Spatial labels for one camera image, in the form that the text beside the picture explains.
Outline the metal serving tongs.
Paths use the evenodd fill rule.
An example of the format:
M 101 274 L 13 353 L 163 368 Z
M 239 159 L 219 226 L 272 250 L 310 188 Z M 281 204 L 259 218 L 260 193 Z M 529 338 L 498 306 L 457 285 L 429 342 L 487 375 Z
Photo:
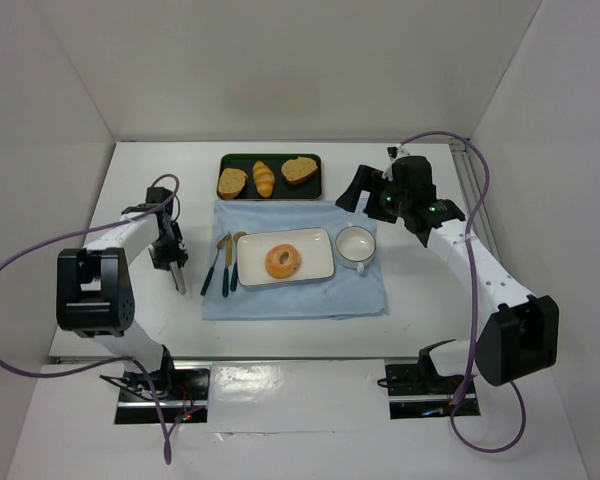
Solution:
M 182 268 L 177 262 L 172 262 L 169 264 L 169 270 L 171 272 L 176 291 L 181 295 L 185 295 L 187 290 Z

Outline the orange glazed donut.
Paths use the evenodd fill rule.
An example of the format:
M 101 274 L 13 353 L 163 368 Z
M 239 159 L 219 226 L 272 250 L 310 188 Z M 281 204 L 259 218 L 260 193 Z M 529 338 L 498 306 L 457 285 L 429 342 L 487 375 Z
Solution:
M 301 255 L 291 244 L 273 247 L 265 257 L 265 270 L 275 279 L 291 277 L 301 265 Z

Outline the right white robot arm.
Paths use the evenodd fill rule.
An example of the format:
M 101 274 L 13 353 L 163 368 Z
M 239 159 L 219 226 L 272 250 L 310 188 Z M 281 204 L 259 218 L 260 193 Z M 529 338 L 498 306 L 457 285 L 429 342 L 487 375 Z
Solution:
M 387 172 L 359 166 L 336 204 L 352 212 L 362 193 L 369 195 L 363 209 L 368 217 L 388 223 L 402 220 L 471 295 L 469 339 L 421 349 L 428 373 L 435 377 L 469 373 L 501 386 L 555 364 L 558 305 L 515 280 L 474 234 L 462 210 L 438 197 L 425 157 L 399 158 Z

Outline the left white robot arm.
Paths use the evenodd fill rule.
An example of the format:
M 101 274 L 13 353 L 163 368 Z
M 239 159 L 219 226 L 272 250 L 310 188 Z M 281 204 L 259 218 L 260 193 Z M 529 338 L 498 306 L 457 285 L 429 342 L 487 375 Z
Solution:
M 144 388 L 147 371 L 158 391 L 175 387 L 168 348 L 153 340 L 136 320 L 129 266 L 147 251 L 153 268 L 168 272 L 175 290 L 186 293 L 182 269 L 189 256 L 173 213 L 174 191 L 156 184 L 145 201 L 123 210 L 113 227 L 80 249 L 57 258 L 56 319 L 63 331 L 90 339 L 116 357 L 128 357 L 128 372 Z

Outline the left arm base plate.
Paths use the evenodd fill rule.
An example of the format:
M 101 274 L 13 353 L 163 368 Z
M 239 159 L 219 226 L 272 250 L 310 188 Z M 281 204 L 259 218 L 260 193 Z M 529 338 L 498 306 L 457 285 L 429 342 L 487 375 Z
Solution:
M 117 390 L 116 425 L 159 423 L 149 385 L 140 374 L 124 371 L 118 377 L 100 375 L 99 379 Z M 169 385 L 157 382 L 156 394 L 165 423 L 206 423 L 209 386 L 209 367 L 176 369 Z

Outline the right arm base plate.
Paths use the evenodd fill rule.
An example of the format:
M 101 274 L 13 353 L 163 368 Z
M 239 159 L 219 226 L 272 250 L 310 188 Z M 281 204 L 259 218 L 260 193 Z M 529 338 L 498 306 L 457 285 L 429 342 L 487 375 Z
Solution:
M 376 385 L 388 395 L 391 420 L 430 419 L 451 415 L 451 401 L 462 380 L 461 375 L 426 379 L 415 363 L 387 364 Z

